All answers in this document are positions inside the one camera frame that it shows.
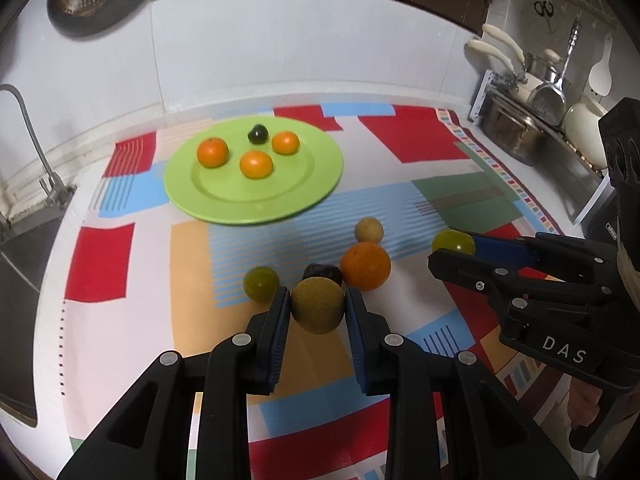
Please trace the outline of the green grape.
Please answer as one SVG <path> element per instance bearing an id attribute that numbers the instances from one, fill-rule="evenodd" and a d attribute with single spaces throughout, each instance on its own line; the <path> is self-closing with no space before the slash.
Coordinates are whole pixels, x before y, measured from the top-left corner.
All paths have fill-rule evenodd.
<path id="1" fill-rule="evenodd" d="M 474 238 L 465 232 L 446 229 L 437 233 L 432 240 L 432 251 L 448 249 L 452 252 L 474 256 L 476 252 Z"/>
<path id="2" fill-rule="evenodd" d="M 256 268 L 249 270 L 243 278 L 245 295 L 258 304 L 268 304 L 279 287 L 279 275 L 268 266 L 256 266 Z"/>

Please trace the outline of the tan longan front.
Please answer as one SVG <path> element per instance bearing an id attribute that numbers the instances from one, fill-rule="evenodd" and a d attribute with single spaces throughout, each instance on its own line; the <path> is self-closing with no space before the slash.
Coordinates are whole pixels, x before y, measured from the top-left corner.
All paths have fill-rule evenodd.
<path id="1" fill-rule="evenodd" d="M 324 335 L 342 322 L 344 292 L 327 278 L 307 278 L 292 291 L 292 315 L 308 333 Z"/>

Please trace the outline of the tan longan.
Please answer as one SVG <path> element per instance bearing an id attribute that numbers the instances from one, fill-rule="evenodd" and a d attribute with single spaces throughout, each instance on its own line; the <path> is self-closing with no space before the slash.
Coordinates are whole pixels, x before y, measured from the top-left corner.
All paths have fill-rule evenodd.
<path id="1" fill-rule="evenodd" d="M 377 218 L 366 217 L 357 222 L 354 233 L 358 243 L 378 244 L 384 237 L 384 228 Z"/>
<path id="2" fill-rule="evenodd" d="M 342 322 L 344 292 L 327 278 L 307 278 L 292 291 L 292 315 L 308 333 L 324 335 Z"/>

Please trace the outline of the tan longan back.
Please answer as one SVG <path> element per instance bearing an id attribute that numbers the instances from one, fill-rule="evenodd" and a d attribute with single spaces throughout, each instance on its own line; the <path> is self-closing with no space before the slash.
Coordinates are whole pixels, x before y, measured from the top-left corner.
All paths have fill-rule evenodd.
<path id="1" fill-rule="evenodd" d="M 354 233 L 358 243 L 378 244 L 384 237 L 384 228 L 377 218 L 366 217 L 357 222 Z"/>

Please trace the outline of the small orange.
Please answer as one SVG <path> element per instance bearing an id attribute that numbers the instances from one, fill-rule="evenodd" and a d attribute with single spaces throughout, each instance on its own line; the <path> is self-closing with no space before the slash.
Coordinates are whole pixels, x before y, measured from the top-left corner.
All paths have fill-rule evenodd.
<path id="1" fill-rule="evenodd" d="M 265 179 L 273 173 L 273 161 L 265 152 L 248 151 L 240 159 L 240 170 L 247 179 Z"/>
<path id="2" fill-rule="evenodd" d="M 271 147 L 276 154 L 294 155 L 299 150 L 299 137 L 293 131 L 281 131 L 271 139 Z"/>

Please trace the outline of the large orange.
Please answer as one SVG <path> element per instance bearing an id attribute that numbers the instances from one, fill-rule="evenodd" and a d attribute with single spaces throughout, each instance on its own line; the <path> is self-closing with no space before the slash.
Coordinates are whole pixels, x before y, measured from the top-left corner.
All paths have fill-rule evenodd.
<path id="1" fill-rule="evenodd" d="M 224 166 L 229 159 L 228 144 L 221 138 L 208 138 L 200 143 L 196 150 L 200 165 L 207 169 Z"/>

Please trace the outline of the dark plum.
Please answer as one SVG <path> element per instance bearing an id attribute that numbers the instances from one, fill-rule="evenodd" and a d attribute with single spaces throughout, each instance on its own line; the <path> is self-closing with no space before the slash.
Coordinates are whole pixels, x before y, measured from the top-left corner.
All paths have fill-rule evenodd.
<path id="1" fill-rule="evenodd" d="M 269 131 L 267 127 L 262 124 L 254 125 L 254 127 L 250 129 L 250 132 L 247 133 L 247 139 L 254 145 L 266 144 L 269 140 Z"/>
<path id="2" fill-rule="evenodd" d="M 334 281 L 338 286 L 342 286 L 344 282 L 343 273 L 338 266 L 325 263 L 309 263 L 306 266 L 302 280 L 307 278 L 327 278 Z"/>

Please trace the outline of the dark plum in group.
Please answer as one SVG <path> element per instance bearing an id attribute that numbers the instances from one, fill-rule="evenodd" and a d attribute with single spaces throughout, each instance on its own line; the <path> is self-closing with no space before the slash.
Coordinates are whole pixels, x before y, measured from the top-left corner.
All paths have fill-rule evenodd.
<path id="1" fill-rule="evenodd" d="M 309 263 L 306 266 L 302 280 L 307 278 L 327 278 L 334 281 L 338 286 L 342 286 L 344 282 L 343 273 L 338 266 L 325 263 Z"/>

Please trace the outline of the steel pot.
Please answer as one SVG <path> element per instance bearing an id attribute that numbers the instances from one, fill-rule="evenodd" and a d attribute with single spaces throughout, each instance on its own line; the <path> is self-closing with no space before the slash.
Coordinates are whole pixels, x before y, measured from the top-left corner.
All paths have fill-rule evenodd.
<path id="1" fill-rule="evenodd" d="M 506 154 L 527 166 L 535 166 L 550 136 L 532 118 L 500 96 L 488 94 L 480 110 L 480 130 Z"/>

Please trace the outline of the dish rack shelf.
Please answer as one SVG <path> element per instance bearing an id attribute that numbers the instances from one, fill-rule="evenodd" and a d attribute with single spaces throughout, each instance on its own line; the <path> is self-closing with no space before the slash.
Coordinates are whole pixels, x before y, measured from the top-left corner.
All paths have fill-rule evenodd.
<path id="1" fill-rule="evenodd" d="M 566 196 L 567 211 L 574 224 L 586 226 L 596 218 L 599 209 L 612 200 L 613 189 L 605 172 L 594 168 L 559 129 L 547 125 L 537 116 L 518 104 L 508 92 L 503 76 L 486 70 L 469 114 L 469 121 L 480 128 L 480 110 L 488 94 L 500 96 L 511 106 L 533 119 L 535 124 L 550 136 L 540 161 L 533 167 L 559 185 Z"/>

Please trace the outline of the colourful patchwork table cloth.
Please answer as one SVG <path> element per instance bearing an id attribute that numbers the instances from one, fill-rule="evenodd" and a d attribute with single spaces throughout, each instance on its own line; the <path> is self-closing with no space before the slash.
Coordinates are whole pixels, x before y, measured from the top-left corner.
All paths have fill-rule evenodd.
<path id="1" fill-rule="evenodd" d="M 165 191 L 168 162 L 204 185 L 220 211 L 238 193 L 195 151 L 221 139 L 227 168 L 250 152 L 250 118 L 196 122 L 118 142 L 79 230 L 64 292 L 60 381 L 73 446 L 163 351 L 196 356 L 241 333 L 286 287 L 294 318 L 280 380 L 247 400 L 257 479 L 377 479 L 390 402 L 356 383 L 338 302 L 356 286 L 367 307 L 427 352 L 471 351 L 537 420 L 568 381 L 506 348 L 484 297 L 435 280 L 434 237 L 447 228 L 502 238 L 558 224 L 501 155 L 450 110 L 369 104 L 281 107 L 265 117 L 271 196 L 303 190 L 309 208 L 276 222 L 223 226 L 193 219 Z"/>

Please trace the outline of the steel skimmer ladle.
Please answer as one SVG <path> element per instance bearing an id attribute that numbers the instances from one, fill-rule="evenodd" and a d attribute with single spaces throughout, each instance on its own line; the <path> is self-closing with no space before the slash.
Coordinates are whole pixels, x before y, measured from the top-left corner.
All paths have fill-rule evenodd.
<path id="1" fill-rule="evenodd" d="M 574 19 L 572 29 L 570 30 L 566 55 L 559 76 L 556 77 L 555 81 L 545 82 L 535 88 L 530 94 L 527 102 L 530 110 L 537 117 L 553 127 L 558 126 L 560 122 L 562 122 L 562 118 L 566 112 L 566 95 L 563 89 L 563 84 L 567 67 L 568 64 L 570 64 L 570 58 L 575 50 L 581 28 L 582 16 L 578 14 Z"/>

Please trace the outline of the white rice paddle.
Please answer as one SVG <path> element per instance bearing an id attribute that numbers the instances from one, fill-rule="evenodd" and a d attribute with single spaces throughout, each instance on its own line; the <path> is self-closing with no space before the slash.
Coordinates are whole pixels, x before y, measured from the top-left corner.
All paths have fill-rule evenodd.
<path id="1" fill-rule="evenodd" d="M 607 96 L 612 88 L 610 59 L 613 50 L 613 34 L 609 32 L 603 41 L 600 60 L 591 67 L 588 76 L 590 90 L 597 96 Z"/>

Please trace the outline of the black scissors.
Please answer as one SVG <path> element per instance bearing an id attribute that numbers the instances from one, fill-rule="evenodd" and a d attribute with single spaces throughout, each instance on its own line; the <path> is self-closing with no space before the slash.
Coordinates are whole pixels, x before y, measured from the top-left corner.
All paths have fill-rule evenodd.
<path id="1" fill-rule="evenodd" d="M 549 29 L 550 34 L 552 34 L 553 29 L 551 25 L 551 19 L 554 15 L 554 5 L 549 0 L 537 0 L 534 2 L 534 11 L 538 16 L 544 19 Z"/>

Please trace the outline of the white handled pot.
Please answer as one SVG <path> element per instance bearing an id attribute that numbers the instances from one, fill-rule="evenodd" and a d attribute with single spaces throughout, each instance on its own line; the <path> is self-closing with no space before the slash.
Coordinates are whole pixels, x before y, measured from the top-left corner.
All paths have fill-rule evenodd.
<path id="1" fill-rule="evenodd" d="M 554 51 L 544 50 L 544 57 L 541 58 L 525 52 L 509 34 L 495 25 L 485 23 L 482 31 L 500 44 L 504 44 L 511 51 L 511 56 L 481 39 L 470 39 L 466 46 L 473 51 L 495 58 L 504 66 L 506 69 L 504 84 L 512 98 L 521 104 L 527 104 L 530 95 L 539 86 L 547 82 L 555 82 L 559 78 L 558 64 L 561 58 Z"/>

